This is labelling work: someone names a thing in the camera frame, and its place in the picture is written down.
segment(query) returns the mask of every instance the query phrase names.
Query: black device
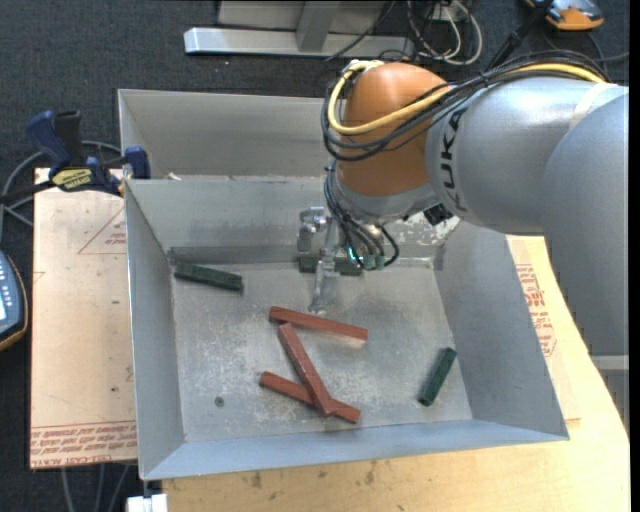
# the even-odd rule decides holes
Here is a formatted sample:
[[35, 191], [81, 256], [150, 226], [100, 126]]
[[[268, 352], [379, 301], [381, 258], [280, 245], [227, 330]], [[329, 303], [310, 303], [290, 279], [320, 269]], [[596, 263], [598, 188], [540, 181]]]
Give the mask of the black device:
[[0, 351], [10, 347], [27, 330], [26, 291], [15, 265], [0, 250]]

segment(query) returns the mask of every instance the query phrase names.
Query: robotic arm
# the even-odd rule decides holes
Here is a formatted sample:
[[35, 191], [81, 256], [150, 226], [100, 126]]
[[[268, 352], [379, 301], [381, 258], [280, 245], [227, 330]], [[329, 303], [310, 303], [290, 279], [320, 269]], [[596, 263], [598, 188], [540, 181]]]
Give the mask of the robotic arm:
[[567, 52], [455, 84], [410, 64], [352, 62], [323, 108], [335, 161], [311, 309], [335, 293], [337, 251], [381, 270], [398, 257], [385, 224], [440, 208], [502, 233], [544, 235], [592, 354], [611, 340], [627, 347], [628, 105], [627, 87]]

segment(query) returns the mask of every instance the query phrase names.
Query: yellow label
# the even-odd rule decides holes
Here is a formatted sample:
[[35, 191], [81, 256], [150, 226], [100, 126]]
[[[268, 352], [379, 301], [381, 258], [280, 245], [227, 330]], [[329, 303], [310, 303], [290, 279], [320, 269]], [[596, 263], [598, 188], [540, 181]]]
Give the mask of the yellow label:
[[51, 181], [59, 187], [64, 187], [68, 190], [91, 183], [91, 174], [91, 169], [82, 167], [62, 169], [51, 178]]

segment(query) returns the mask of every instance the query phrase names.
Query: red wooden block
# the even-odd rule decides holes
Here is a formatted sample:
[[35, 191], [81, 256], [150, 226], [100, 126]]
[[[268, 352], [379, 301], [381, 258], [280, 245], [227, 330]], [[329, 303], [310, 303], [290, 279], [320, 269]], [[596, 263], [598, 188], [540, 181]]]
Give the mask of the red wooden block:
[[309, 395], [313, 400], [313, 403], [323, 416], [330, 416], [333, 412], [331, 405], [331, 395], [327, 391], [327, 388], [322, 382], [320, 375], [316, 371], [315, 366], [309, 359], [306, 350], [300, 342], [300, 338], [293, 330], [291, 324], [282, 324], [278, 327], [278, 338], [280, 343], [284, 347], [289, 359], [293, 363], [293, 366], [298, 372], [300, 380], [309, 391]]
[[[260, 377], [260, 385], [272, 391], [276, 391], [277, 393], [299, 400], [307, 405], [311, 405], [312, 407], [314, 406], [307, 388], [297, 382], [292, 382], [271, 372], [263, 372]], [[333, 416], [348, 421], [349, 423], [358, 423], [358, 420], [360, 419], [360, 411], [358, 409], [335, 400], [334, 398], [331, 399], [331, 402], [334, 407]]]
[[291, 309], [280, 308], [278, 306], [273, 306], [269, 310], [269, 320], [280, 323], [288, 322], [300, 327], [333, 332], [335, 334], [341, 334], [343, 336], [356, 338], [362, 341], [367, 341], [368, 336], [367, 329], [362, 327], [344, 324], [334, 320], [327, 320], [326, 318], [293, 311]]

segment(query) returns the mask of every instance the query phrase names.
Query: clamp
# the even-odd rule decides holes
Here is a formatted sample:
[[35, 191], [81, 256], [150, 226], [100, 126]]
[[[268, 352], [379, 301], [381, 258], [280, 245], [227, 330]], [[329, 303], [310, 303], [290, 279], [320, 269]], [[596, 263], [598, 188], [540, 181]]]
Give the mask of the clamp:
[[[80, 135], [81, 118], [78, 110], [57, 114], [55, 118], [47, 110], [35, 116], [27, 126], [27, 136], [33, 145], [52, 160], [50, 185], [65, 192], [94, 190], [122, 195], [122, 181], [97, 158], [85, 155]], [[123, 179], [148, 179], [151, 176], [147, 155], [140, 146], [127, 148], [117, 161], [125, 164]]]

